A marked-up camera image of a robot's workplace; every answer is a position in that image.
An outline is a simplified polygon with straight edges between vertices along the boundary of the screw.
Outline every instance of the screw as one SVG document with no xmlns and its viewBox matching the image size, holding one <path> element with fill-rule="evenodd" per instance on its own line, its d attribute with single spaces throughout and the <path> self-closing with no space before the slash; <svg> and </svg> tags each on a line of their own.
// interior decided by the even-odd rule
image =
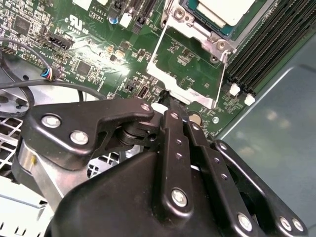
<svg viewBox="0 0 316 237">
<path fill-rule="evenodd" d="M 143 110 L 146 110 L 146 111 L 150 110 L 149 105 L 147 105 L 147 104 L 142 104 L 141 107 Z"/>
<path fill-rule="evenodd" d="M 218 43 L 217 43 L 217 48 L 218 48 L 219 50 L 223 50 L 224 47 L 225 47 L 225 43 L 224 43 L 224 42 L 218 42 Z"/>
<path fill-rule="evenodd" d="M 199 130 L 199 127 L 198 127 L 195 123 L 193 123 L 193 128 L 194 128 L 195 130 Z"/>
<path fill-rule="evenodd" d="M 171 197 L 174 203 L 179 207 L 185 207 L 188 204 L 186 195 L 179 189 L 172 190 Z"/>
<path fill-rule="evenodd" d="M 44 126 L 50 128 L 57 128 L 60 126 L 61 121 L 58 117 L 53 115 L 46 115 L 41 119 L 41 122 Z"/>
<path fill-rule="evenodd" d="M 292 219 L 292 221 L 293 221 L 293 224 L 294 224 L 294 226 L 299 230 L 299 231 L 304 231 L 304 228 L 303 228 L 303 226 L 301 225 L 301 223 L 298 221 L 298 220 L 296 220 L 296 219 Z"/>
<path fill-rule="evenodd" d="M 177 20 L 181 20 L 185 16 L 185 14 L 186 14 L 186 12 L 184 11 L 184 9 L 180 7 L 180 8 L 175 10 L 174 17 Z"/>
<path fill-rule="evenodd" d="M 171 116 L 174 118 L 174 119 L 178 119 L 178 115 L 176 113 L 171 113 Z"/>
<path fill-rule="evenodd" d="M 244 214 L 240 213 L 238 215 L 238 220 L 240 225 L 247 231 L 252 231 L 252 224 L 250 222 L 250 220 L 248 219 L 248 217 L 246 217 Z"/>
<path fill-rule="evenodd" d="M 227 180 L 227 175 L 226 174 L 221 174 L 222 179 Z"/>
<path fill-rule="evenodd" d="M 218 63 L 218 58 L 215 56 L 211 57 L 211 63 Z"/>
<path fill-rule="evenodd" d="M 284 217 L 281 216 L 280 221 L 281 221 L 281 224 L 283 225 L 283 227 L 287 231 L 292 231 L 292 227 L 290 226 L 290 223 Z"/>
<path fill-rule="evenodd" d="M 224 143 L 220 143 L 219 146 L 220 146 L 223 150 L 227 150 L 227 147 L 225 146 Z"/>
<path fill-rule="evenodd" d="M 214 118 L 212 119 L 212 122 L 213 122 L 213 124 L 218 124 L 219 118 L 218 118 L 218 117 L 214 117 Z"/>
<path fill-rule="evenodd" d="M 181 157 L 182 157 L 182 155 L 181 155 L 180 153 L 177 153 L 177 154 L 176 154 L 176 158 L 177 158 L 177 159 L 181 159 Z"/>
<path fill-rule="evenodd" d="M 70 134 L 70 139 L 78 145 L 85 145 L 89 141 L 88 135 L 82 131 L 73 131 Z"/>
</svg>

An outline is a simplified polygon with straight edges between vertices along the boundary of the metal grille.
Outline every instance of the metal grille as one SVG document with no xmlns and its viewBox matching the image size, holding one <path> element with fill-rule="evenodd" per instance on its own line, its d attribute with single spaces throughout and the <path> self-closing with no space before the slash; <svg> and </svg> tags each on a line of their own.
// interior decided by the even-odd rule
<svg viewBox="0 0 316 237">
<path fill-rule="evenodd" d="M 0 121 L 0 176 L 6 176 L 12 166 L 22 121 L 17 118 L 0 118 Z"/>
<path fill-rule="evenodd" d="M 12 158 L 18 144 L 22 120 L 0 118 L 0 237 L 42 237 L 53 216 L 45 199 L 4 177 L 11 177 Z M 119 155 L 110 153 L 90 161 L 92 178 L 118 164 Z"/>
</svg>

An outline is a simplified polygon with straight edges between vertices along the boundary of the motherboard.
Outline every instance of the motherboard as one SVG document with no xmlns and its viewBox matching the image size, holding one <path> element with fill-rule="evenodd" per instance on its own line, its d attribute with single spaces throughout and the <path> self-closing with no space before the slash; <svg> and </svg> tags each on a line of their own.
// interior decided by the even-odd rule
<svg viewBox="0 0 316 237">
<path fill-rule="evenodd" d="M 216 136 L 315 34 L 315 11 L 315 0 L 0 0 L 0 37 L 108 99 L 152 104 L 167 89 Z"/>
</svg>

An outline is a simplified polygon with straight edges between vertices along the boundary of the green circuit board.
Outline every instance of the green circuit board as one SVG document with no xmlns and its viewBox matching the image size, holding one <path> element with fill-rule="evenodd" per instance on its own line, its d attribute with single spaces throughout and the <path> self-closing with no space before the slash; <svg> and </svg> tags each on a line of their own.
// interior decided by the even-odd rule
<svg viewBox="0 0 316 237">
<path fill-rule="evenodd" d="M 109 21 L 110 2 L 103 6 L 93 0 L 85 10 L 72 0 L 0 0 L 0 35 L 31 46 L 61 72 L 65 81 L 92 87 L 108 99 L 139 96 L 149 103 L 156 102 L 163 84 L 148 75 L 146 67 L 162 32 L 160 18 L 164 1 L 157 1 L 150 21 L 140 34 Z M 40 38 L 43 26 L 73 40 L 74 44 L 66 51 L 45 45 Z M 304 38 L 292 53 L 307 40 L 308 37 Z M 2 50 L 43 67 L 31 52 L 16 45 L 3 43 Z M 158 49 L 156 63 L 158 68 L 175 77 L 183 89 L 192 88 L 204 96 L 216 98 L 223 65 L 211 63 L 209 53 L 195 39 L 187 39 L 176 30 L 168 29 Z M 188 110 L 200 113 L 204 132 L 216 136 L 243 110 L 243 100 L 244 97 L 232 97 L 222 89 L 216 109 L 192 103 Z M 216 124 L 212 122 L 214 117 L 219 119 Z"/>
</svg>

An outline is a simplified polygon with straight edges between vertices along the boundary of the black metal bracket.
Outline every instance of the black metal bracket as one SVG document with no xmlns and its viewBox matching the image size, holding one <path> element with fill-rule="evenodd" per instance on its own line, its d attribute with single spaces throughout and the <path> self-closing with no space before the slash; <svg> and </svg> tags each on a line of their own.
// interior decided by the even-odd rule
<svg viewBox="0 0 316 237">
<path fill-rule="evenodd" d="M 249 203 L 261 229 L 273 236 L 308 236 L 303 221 L 269 188 L 269 186 L 225 142 L 211 145 L 235 177 L 235 184 L 244 202 Z"/>
<path fill-rule="evenodd" d="M 159 160 L 153 195 L 153 211 L 167 225 L 183 225 L 193 214 L 193 191 L 188 138 L 181 117 L 172 110 L 164 113 Z"/>
<path fill-rule="evenodd" d="M 44 126 L 41 120 L 47 115 L 59 118 L 61 125 Z M 154 110 L 141 99 L 42 105 L 27 114 L 21 136 L 37 153 L 63 168 L 75 170 L 86 166 L 91 158 L 109 152 L 108 145 L 127 146 L 114 135 L 124 123 L 150 121 L 153 116 Z M 87 134 L 87 144 L 71 141 L 70 134 L 78 130 Z"/>
<path fill-rule="evenodd" d="M 221 154 L 209 147 L 202 129 L 190 122 L 185 126 L 185 134 L 194 154 L 192 164 L 201 170 L 223 233 L 227 236 L 265 236 L 249 214 Z M 241 218 L 245 220 L 243 226 L 239 221 Z"/>
<path fill-rule="evenodd" d="M 168 232 L 171 228 L 178 234 L 175 236 L 182 236 L 184 229 L 199 226 L 197 223 L 201 218 L 203 221 L 207 219 L 202 226 L 208 231 L 205 223 L 212 222 L 214 217 L 219 232 L 229 237 L 308 235 L 303 222 L 225 142 L 209 144 L 202 128 L 188 121 L 183 106 L 177 106 L 168 98 L 164 103 L 172 107 L 164 116 L 154 112 L 141 99 L 36 106 L 23 123 L 20 144 L 24 141 L 35 153 L 68 170 L 81 169 L 91 158 L 110 151 L 125 151 L 133 145 L 144 146 L 145 152 L 137 158 L 143 164 L 132 159 L 124 161 L 106 172 L 104 179 L 96 177 L 76 188 L 78 191 L 80 187 L 89 186 L 89 194 L 78 191 L 78 196 L 69 194 L 74 196 L 66 196 L 64 202 L 74 202 L 71 207 L 75 209 L 80 206 L 75 205 L 76 202 L 82 203 L 83 195 L 85 200 L 100 200 L 100 197 L 107 196 L 107 201 L 114 205 L 111 195 L 117 196 L 128 210 L 137 212 L 135 218 L 154 223 L 153 227 L 146 228 L 146 233 L 158 229 Z M 58 118 L 60 125 L 55 128 L 45 126 L 42 119 L 47 115 Z M 70 134 L 77 130 L 87 135 L 87 143 L 78 145 L 71 140 Z M 142 169 L 147 168 L 146 165 L 151 167 L 144 172 L 148 180 L 136 185 L 135 181 L 142 178 Z M 199 172 L 193 171 L 191 165 Z M 111 181 L 112 176 L 120 181 L 120 172 L 128 172 L 121 174 L 125 182 L 122 189 L 120 183 Z M 113 191 L 111 195 L 104 194 L 104 183 Z M 130 193 L 135 195 L 133 201 L 125 199 Z M 133 205 L 143 201 L 150 203 L 150 207 L 136 210 Z M 104 213 L 98 212 L 98 218 L 112 213 L 107 202 L 95 204 L 104 210 Z M 73 213 L 89 212 L 90 209 L 86 208 L 80 212 L 73 210 Z M 114 216 L 120 222 L 121 215 Z M 81 226 L 78 224 L 80 221 L 87 221 L 85 215 L 76 220 L 78 222 L 73 224 L 78 226 Z"/>
</svg>

